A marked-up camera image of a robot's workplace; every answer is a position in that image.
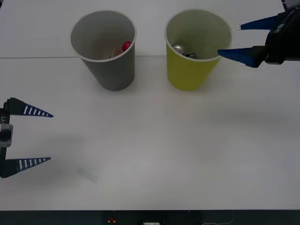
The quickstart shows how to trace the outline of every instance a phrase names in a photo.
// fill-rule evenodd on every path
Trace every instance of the white table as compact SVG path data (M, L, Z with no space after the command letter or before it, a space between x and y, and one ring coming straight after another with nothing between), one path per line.
M221 60L196 92L137 57L125 90L102 89L78 58L1 59L12 116L7 158L52 157L0 180L0 210L205 210L300 207L299 63Z
M267 32L239 24L283 12L281 0L5 0L0 10L0 58L70 57L75 22L95 10L118 10L136 24L136 55L165 55L164 27L174 14L210 10L232 28L233 46L263 45Z

